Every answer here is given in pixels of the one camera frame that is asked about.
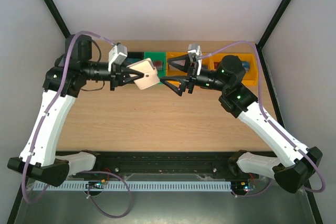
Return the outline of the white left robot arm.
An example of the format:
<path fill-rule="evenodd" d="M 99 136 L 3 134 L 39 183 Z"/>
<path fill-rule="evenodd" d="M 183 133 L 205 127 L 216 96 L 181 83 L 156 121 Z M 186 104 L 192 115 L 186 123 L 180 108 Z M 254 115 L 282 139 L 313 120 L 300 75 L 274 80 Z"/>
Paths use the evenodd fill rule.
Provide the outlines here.
<path fill-rule="evenodd" d="M 66 39 L 66 52 L 45 75 L 43 99 L 29 140 L 7 167 L 47 185 L 60 186 L 68 176 L 93 169 L 96 154 L 83 151 L 69 156 L 56 156 L 56 146 L 70 108 L 88 80 L 108 81 L 110 89 L 123 86 L 144 76 L 124 63 L 126 46 L 117 43 L 109 52 L 108 62 L 92 61 L 94 41 L 89 35 L 71 35 Z"/>

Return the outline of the blue card in bin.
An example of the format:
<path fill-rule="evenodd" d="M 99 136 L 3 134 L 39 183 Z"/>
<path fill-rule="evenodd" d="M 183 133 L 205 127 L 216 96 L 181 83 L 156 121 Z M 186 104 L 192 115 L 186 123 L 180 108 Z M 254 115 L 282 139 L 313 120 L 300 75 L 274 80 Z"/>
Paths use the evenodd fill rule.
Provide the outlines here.
<path fill-rule="evenodd" d="M 250 64 L 248 61 L 242 61 L 242 66 L 245 69 L 246 72 L 250 70 Z"/>

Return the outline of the black frame post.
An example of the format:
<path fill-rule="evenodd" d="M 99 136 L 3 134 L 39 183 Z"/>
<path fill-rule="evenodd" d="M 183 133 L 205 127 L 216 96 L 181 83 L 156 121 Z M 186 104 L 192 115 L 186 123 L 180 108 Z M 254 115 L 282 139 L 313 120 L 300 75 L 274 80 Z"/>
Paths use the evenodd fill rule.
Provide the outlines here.
<path fill-rule="evenodd" d="M 281 17 L 285 13 L 287 7 L 291 3 L 292 0 L 281 0 L 279 6 L 277 7 L 275 13 L 273 14 L 269 24 L 267 25 L 265 31 L 263 32 L 259 42 L 257 43 L 257 49 L 262 50 L 268 39 L 270 38 L 272 32 L 276 28 L 279 23 Z"/>
<path fill-rule="evenodd" d="M 50 14 L 52 15 L 54 21 L 56 22 L 63 36 L 65 38 L 68 38 L 70 36 L 70 31 L 64 19 L 62 18 L 61 13 L 59 12 L 55 2 L 53 0 L 43 0 L 43 1 L 46 4 Z"/>

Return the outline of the red white card green bin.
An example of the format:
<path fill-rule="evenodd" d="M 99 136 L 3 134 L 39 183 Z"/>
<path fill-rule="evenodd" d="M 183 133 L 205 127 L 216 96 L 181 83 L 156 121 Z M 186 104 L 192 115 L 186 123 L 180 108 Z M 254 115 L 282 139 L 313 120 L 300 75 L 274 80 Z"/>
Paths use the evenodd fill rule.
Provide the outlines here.
<path fill-rule="evenodd" d="M 164 68 L 164 63 L 163 61 L 156 60 L 153 62 L 154 66 L 156 67 L 157 71 L 161 71 Z"/>

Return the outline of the green storage bin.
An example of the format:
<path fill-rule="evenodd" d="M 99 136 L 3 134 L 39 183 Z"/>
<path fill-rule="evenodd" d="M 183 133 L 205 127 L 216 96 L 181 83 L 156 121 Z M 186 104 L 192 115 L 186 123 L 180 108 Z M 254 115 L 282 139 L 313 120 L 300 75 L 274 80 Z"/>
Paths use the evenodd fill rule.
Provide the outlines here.
<path fill-rule="evenodd" d="M 166 53 L 165 52 L 144 52 L 144 58 L 150 58 L 157 69 L 158 77 L 166 76 Z"/>

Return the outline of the red card in bin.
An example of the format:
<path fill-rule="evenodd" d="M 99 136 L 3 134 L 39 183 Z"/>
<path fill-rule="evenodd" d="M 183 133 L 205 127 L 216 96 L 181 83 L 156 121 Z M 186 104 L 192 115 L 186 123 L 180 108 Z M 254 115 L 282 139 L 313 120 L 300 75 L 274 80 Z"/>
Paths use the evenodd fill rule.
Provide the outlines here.
<path fill-rule="evenodd" d="M 214 69 L 215 70 L 217 70 L 218 66 L 219 66 L 219 62 L 214 62 Z"/>

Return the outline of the black frame post left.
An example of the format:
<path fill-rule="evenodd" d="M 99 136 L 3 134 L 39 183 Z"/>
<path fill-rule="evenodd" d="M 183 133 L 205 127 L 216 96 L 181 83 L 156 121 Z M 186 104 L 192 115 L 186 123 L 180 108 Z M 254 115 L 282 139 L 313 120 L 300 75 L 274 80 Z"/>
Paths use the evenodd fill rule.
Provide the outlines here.
<path fill-rule="evenodd" d="M 70 31 L 64 19 L 62 18 L 61 13 L 59 12 L 55 2 L 53 0 L 43 0 L 43 1 L 46 4 L 50 14 L 52 15 L 54 21 L 56 22 L 63 36 L 65 38 L 68 38 L 70 36 Z"/>

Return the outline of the beige leather card holder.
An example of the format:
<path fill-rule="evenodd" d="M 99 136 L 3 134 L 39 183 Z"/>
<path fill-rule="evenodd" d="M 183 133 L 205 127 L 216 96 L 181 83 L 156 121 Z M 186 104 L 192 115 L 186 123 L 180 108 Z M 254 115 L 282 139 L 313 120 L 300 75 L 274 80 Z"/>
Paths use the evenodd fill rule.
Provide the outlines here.
<path fill-rule="evenodd" d="M 160 83 L 158 71 L 150 58 L 130 64 L 127 68 L 143 73 L 142 78 L 134 80 L 134 83 L 140 90 L 150 88 Z"/>

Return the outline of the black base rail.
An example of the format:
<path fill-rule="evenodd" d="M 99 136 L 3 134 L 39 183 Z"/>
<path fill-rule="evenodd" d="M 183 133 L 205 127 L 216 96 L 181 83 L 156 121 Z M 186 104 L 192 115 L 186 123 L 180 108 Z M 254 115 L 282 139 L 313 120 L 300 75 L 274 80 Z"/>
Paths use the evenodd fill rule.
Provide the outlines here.
<path fill-rule="evenodd" d="M 93 170 L 118 176 L 131 174 L 204 174 L 228 181 L 258 179 L 247 172 L 233 175 L 229 159 L 235 152 L 112 152 L 97 151 Z"/>

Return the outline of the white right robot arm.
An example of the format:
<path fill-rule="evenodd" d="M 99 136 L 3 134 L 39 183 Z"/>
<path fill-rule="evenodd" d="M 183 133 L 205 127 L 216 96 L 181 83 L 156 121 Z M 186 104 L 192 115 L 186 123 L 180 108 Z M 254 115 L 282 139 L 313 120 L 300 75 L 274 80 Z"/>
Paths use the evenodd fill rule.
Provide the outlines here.
<path fill-rule="evenodd" d="M 268 177 L 285 191 L 296 193 L 317 172 L 322 152 L 309 148 L 288 133 L 261 105 L 260 100 L 242 83 L 246 73 L 241 60 L 226 55 L 216 70 L 191 62 L 187 55 L 169 60 L 184 76 L 161 77 L 160 81 L 177 95 L 192 93 L 195 86 L 221 92 L 222 108 L 249 126 L 274 152 L 275 157 L 239 151 L 229 159 L 229 172 L 239 178 L 245 173 Z"/>

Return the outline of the black frame post right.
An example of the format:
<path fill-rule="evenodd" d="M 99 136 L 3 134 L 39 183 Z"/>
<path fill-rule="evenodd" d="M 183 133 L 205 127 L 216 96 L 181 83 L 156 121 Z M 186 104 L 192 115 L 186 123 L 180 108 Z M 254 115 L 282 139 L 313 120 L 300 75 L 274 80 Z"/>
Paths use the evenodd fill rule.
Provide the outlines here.
<path fill-rule="evenodd" d="M 257 43 L 257 49 L 262 50 L 268 39 L 270 38 L 272 32 L 276 28 L 279 23 L 281 17 L 285 13 L 287 7 L 291 3 L 292 0 L 281 0 L 279 6 L 277 7 L 275 13 L 273 14 L 269 24 L 267 25 L 265 31 L 263 32 L 259 42 Z"/>

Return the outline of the black storage bin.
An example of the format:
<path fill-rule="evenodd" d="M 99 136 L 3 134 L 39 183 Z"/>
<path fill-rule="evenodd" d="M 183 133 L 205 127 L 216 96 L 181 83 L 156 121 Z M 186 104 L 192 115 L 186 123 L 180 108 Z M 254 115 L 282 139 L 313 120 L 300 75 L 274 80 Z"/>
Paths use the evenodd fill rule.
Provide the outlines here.
<path fill-rule="evenodd" d="M 144 52 L 141 51 L 130 51 L 128 52 L 127 62 L 130 64 L 139 62 L 144 59 Z"/>

